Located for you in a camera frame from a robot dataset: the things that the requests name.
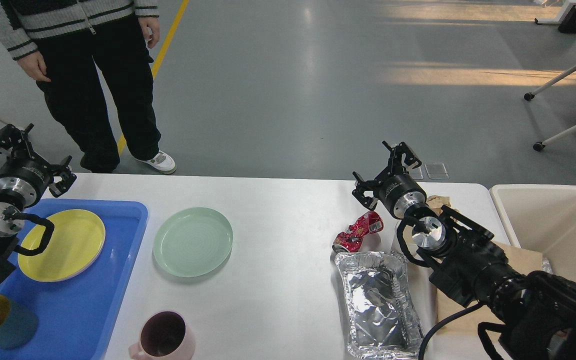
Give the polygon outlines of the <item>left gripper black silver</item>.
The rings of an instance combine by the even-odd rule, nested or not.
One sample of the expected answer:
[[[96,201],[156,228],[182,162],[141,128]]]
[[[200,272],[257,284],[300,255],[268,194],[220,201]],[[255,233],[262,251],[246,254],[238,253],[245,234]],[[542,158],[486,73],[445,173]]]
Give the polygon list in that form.
[[[25,129],[13,124],[0,129],[0,154],[6,157],[5,164],[0,168],[0,191],[12,191],[21,196],[24,208],[36,205],[47,188],[55,198],[59,198],[77,180],[70,167],[73,160],[71,155],[59,164],[49,166],[34,161],[35,151],[28,136],[33,128],[34,123]]]

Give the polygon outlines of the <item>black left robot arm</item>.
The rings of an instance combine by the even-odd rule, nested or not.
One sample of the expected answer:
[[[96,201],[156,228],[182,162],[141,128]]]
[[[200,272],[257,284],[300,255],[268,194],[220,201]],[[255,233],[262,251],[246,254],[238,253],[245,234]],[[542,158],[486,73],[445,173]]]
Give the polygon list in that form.
[[[33,128],[33,124],[25,129],[7,124],[0,129],[0,154],[6,155],[6,162],[0,167],[0,284],[16,269],[9,262],[12,253],[40,255],[50,244],[55,230],[52,221],[25,210],[34,207],[46,191],[59,198],[76,180],[70,155],[58,164],[51,164],[35,152],[29,139]],[[39,244],[31,248],[21,246],[18,239],[27,222],[44,228]]]

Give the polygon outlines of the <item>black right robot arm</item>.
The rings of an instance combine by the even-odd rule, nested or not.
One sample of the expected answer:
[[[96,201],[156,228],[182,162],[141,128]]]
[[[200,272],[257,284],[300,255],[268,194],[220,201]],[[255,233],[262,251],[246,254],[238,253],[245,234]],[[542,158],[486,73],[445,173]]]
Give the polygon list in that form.
[[[462,306],[425,335],[419,359],[443,326],[486,306],[499,323],[480,322],[477,334],[492,360],[501,355],[489,332],[500,333],[500,345],[514,360],[576,360],[576,282],[513,269],[492,232],[447,205],[441,214],[429,207],[409,174],[422,162],[405,142],[384,146],[390,153],[386,167],[372,180],[354,172],[352,195],[368,210],[382,203],[398,219],[396,238],[404,257],[431,269],[429,281]]]

